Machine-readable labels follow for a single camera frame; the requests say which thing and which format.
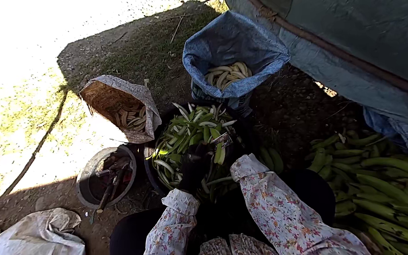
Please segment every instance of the gloved hand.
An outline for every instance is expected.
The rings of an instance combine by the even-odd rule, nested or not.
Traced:
[[[190,194],[195,194],[196,189],[201,186],[201,180],[210,169],[213,152],[208,144],[194,144],[188,148],[182,156],[182,181],[178,188]]]

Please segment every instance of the dirt ground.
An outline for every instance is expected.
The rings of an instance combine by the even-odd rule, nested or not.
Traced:
[[[58,64],[75,93],[101,74],[136,84],[144,84],[148,78],[157,108],[165,112],[171,102],[191,99],[190,77],[182,65],[185,40],[218,15],[204,3],[186,2],[180,8],[70,43],[58,56]],[[250,106],[253,112],[248,119],[255,134],[265,146],[279,148],[290,169],[307,167],[303,158],[309,153],[309,141],[327,138],[343,128],[366,128],[359,105],[338,95],[329,96],[311,77],[289,64],[254,90]],[[141,155],[137,156],[132,189],[117,206],[95,217],[93,224],[89,222],[92,210],[79,202],[75,179],[69,179],[1,198],[0,225],[6,229],[31,212],[63,207],[82,218],[75,234],[85,241],[87,254],[108,254],[111,231],[122,217],[160,204],[146,177]]]
[[[370,130],[360,105],[320,88],[290,64],[254,90],[250,106],[255,133],[264,146],[280,151],[289,169],[309,166],[303,158],[314,139],[326,139],[344,128]]]

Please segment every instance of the floral shirt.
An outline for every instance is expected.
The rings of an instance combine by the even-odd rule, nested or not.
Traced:
[[[352,233],[325,225],[319,214],[253,154],[236,160],[231,175],[240,182],[248,211],[275,250],[241,234],[230,235],[230,247],[221,238],[205,242],[201,254],[369,254]],[[147,236],[144,254],[184,254],[199,202],[178,189],[162,202],[168,208]]]

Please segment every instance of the black pants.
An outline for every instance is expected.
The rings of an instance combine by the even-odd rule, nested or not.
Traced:
[[[319,213],[325,224],[333,224],[335,197],[330,186],[317,173],[307,169],[293,170],[282,174],[281,179],[304,203]],[[147,234],[164,210],[163,206],[120,220],[111,235],[110,254],[143,254]],[[218,236],[227,239],[229,234],[243,233],[270,244],[249,214],[240,190],[228,192],[215,205],[201,205],[196,221],[196,228],[188,241],[188,254],[197,254],[205,241]]]

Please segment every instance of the floral sleeve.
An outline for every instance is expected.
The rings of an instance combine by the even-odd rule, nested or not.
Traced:
[[[231,166],[254,221],[279,254],[369,254],[352,233],[325,225],[253,154]]]
[[[161,201],[167,208],[147,235],[144,254],[184,254],[188,235],[196,226],[199,202],[178,189],[171,190]]]

